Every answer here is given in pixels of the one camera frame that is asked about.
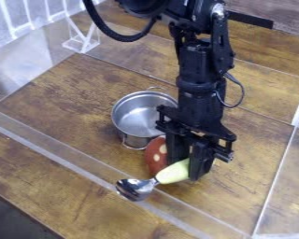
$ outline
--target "stainless steel pot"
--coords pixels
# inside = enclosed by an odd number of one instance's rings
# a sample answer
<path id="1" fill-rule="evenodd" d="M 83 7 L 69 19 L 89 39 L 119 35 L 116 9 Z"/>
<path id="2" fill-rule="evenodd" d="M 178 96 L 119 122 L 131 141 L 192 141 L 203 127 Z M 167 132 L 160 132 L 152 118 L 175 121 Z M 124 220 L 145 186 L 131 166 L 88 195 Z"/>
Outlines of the stainless steel pot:
<path id="1" fill-rule="evenodd" d="M 125 147 L 145 149 L 150 141 L 163 132 L 156 129 L 159 112 L 156 107 L 166 105 L 178 107 L 176 100 L 159 91 L 139 91 L 125 95 L 112 109 L 112 121 L 119 130 L 121 143 Z"/>

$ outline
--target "clear acrylic barrier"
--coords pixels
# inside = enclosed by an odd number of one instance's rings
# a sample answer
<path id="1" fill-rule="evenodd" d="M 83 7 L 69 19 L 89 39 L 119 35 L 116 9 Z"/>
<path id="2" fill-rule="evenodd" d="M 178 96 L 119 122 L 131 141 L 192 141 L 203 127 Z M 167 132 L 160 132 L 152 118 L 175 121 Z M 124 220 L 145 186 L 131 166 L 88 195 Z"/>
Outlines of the clear acrylic barrier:
<path id="1" fill-rule="evenodd" d="M 121 32 L 133 32 L 120 26 L 112 26 L 119 27 Z M 124 45 L 117 44 L 101 35 L 101 44 L 88 52 L 88 55 L 158 79 L 158 84 L 166 83 L 166 86 L 174 89 L 172 85 L 175 84 L 175 76 L 178 74 L 178 63 L 176 58 L 171 58 L 171 56 L 175 55 L 171 41 L 150 35 L 140 42 Z M 248 63 L 240 63 L 238 68 L 239 67 L 242 69 L 244 69 L 244 67 L 250 68 L 254 72 L 261 72 L 266 76 L 270 76 L 271 79 L 279 78 L 286 82 L 291 81 L 293 84 L 293 76 L 282 73 L 278 74 Z M 258 92 L 258 88 L 251 86 L 248 91 L 255 93 Z M 291 111 L 295 111 L 299 97 L 293 97 L 291 95 L 290 100 Z M 271 99 L 267 99 L 265 104 L 267 105 L 269 102 L 271 102 Z M 273 99 L 273 103 L 279 105 L 279 99 Z M 248 113 L 250 111 L 243 109 L 227 111 L 224 120 L 230 126 L 238 130 L 242 138 L 240 143 L 238 142 L 236 162 L 224 166 L 216 164 L 211 175 L 203 178 L 198 184 L 184 182 L 178 186 L 160 187 L 155 190 L 151 198 L 139 203 L 140 207 L 151 210 L 156 215 L 178 225 L 198 238 L 231 239 L 250 238 L 251 236 L 254 238 L 271 238 L 274 236 L 299 238 L 299 215 L 295 214 L 295 212 L 299 212 L 299 202 L 295 201 L 290 203 L 289 208 L 285 208 L 285 204 L 282 204 L 285 202 L 279 201 L 283 198 L 287 202 L 291 202 L 299 198 L 299 181 L 295 180 L 298 179 L 298 177 L 295 178 L 295 174 L 299 174 L 299 167 L 297 167 L 297 163 L 291 163 L 289 166 L 289 162 L 293 162 L 294 159 L 299 160 L 299 130 L 297 129 L 294 131 L 290 140 L 291 127 L 286 123 L 279 123 L 274 119 L 263 117 L 262 115 L 266 115 L 262 111 L 265 106 L 262 103 L 259 104 L 256 108 L 251 108 L 252 104 L 243 105 L 244 108 L 256 114 Z M 236 121 L 242 122 L 242 120 L 250 116 L 255 118 L 254 123 L 258 123 L 256 125 L 235 125 Z M 278 114 L 277 117 L 281 121 L 291 122 L 290 114 Z M 60 141 L 53 137 L 53 133 L 45 131 L 44 126 L 32 127 L 32 125 L 38 124 L 36 124 L 36 122 L 28 122 L 30 116 L 28 116 L 28 119 L 20 118 L 21 117 L 14 119 L 6 113 L 0 112 L 0 132 L 44 154 L 76 173 L 89 178 L 107 189 L 115 190 L 113 183 L 116 180 L 136 176 L 133 173 L 131 174 L 132 171 L 121 168 L 121 166 L 116 166 L 115 164 L 108 165 L 108 163 L 104 162 L 104 155 L 85 151 L 84 147 L 75 146 L 69 141 Z M 53 123 L 52 121 L 45 122 L 51 127 Z M 290 141 L 283 161 L 281 161 L 283 155 L 271 153 L 271 146 L 269 146 L 273 140 L 279 136 L 283 138 L 282 142 L 273 145 L 277 150 L 279 149 L 279 152 L 285 151 L 287 142 Z M 261 150 L 267 150 L 269 155 L 261 153 Z M 256 165 L 258 158 L 261 158 L 261 163 L 267 163 L 269 165 L 259 167 Z M 273 159 L 274 162 L 262 161 L 262 158 Z M 289 191 L 285 191 L 290 182 L 294 184 L 290 185 Z M 188 191 L 188 197 L 182 194 L 184 191 Z M 215 204 L 218 208 L 211 207 L 211 209 L 208 205 L 212 204 Z M 285 217 L 285 220 L 279 221 L 282 218 L 278 219 L 275 217 L 279 216 L 279 212 L 282 211 L 285 211 L 290 217 Z M 231 216 L 231 213 L 236 213 L 236 220 Z M 247 222 L 239 222 L 239 215 Z"/>

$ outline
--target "cable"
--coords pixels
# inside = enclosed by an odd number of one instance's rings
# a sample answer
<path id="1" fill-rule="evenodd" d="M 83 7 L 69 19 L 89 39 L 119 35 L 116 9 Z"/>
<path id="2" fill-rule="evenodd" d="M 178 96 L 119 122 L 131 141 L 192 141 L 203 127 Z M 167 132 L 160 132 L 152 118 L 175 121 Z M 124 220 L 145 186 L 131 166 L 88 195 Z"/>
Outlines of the cable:
<path id="1" fill-rule="evenodd" d="M 220 102 L 227 108 L 235 108 L 235 107 L 238 107 L 238 106 L 242 104 L 243 99 L 244 99 L 244 86 L 242 85 L 242 83 L 239 82 L 239 80 L 238 80 L 228 72 L 224 74 L 224 77 L 226 77 L 234 84 L 236 84 L 236 85 L 240 87 L 240 90 L 242 90 L 240 99 L 239 99 L 239 101 L 238 101 L 236 104 L 228 105 L 228 104 L 222 100 L 222 97 L 220 97 L 218 91 L 215 91 L 215 95 L 216 95 L 216 98 L 218 98 L 219 102 Z"/>
<path id="2" fill-rule="evenodd" d="M 121 34 L 116 33 L 104 23 L 103 18 L 93 6 L 93 1 L 84 0 L 84 6 L 85 6 L 85 10 L 89 14 L 92 21 L 95 22 L 95 24 L 97 25 L 97 27 L 100 28 L 103 33 L 120 42 L 133 42 L 133 41 L 137 41 L 139 39 L 141 39 L 150 33 L 150 31 L 156 23 L 156 18 L 152 18 L 140 33 L 137 33 L 135 35 L 121 35 Z"/>

